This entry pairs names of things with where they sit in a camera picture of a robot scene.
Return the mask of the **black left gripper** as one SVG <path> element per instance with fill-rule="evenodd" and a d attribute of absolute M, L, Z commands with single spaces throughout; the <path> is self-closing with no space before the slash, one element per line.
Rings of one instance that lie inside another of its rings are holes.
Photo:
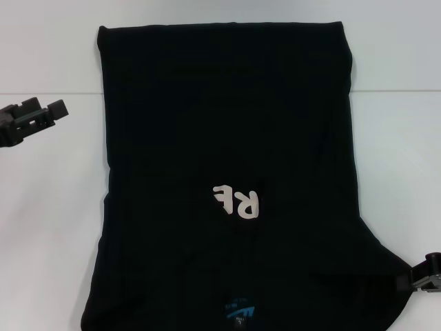
<path fill-rule="evenodd" d="M 0 148 L 9 148 L 23 142 L 15 120 L 19 118 L 20 128 L 49 128 L 55 121 L 69 115 L 63 100 L 55 101 L 42 108 L 34 97 L 22 105 L 11 104 L 0 109 Z"/>

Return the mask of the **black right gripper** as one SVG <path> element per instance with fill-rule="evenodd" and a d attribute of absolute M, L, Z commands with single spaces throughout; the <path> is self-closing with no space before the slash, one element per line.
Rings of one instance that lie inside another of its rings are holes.
<path fill-rule="evenodd" d="M 440 292 L 441 293 L 441 252 L 432 252 L 425 256 L 425 260 L 411 270 L 409 275 L 396 277 L 398 292 Z"/>

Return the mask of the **black shirt with FREE print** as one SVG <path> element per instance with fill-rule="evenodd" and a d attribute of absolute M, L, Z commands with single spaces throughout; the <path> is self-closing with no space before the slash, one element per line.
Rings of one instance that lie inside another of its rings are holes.
<path fill-rule="evenodd" d="M 99 30 L 109 191 L 81 331 L 387 331 L 343 25 Z"/>

